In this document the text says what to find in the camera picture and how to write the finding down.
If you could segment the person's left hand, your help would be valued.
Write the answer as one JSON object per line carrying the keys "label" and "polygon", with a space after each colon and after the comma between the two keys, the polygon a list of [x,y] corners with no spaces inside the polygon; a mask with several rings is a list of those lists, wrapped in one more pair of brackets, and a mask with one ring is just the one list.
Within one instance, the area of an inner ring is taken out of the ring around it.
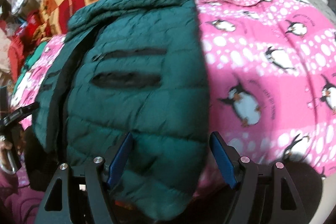
{"label": "person's left hand", "polygon": [[11,152],[13,144],[1,136],[0,150],[1,150],[1,169],[7,174],[14,174],[13,167],[8,153]]}

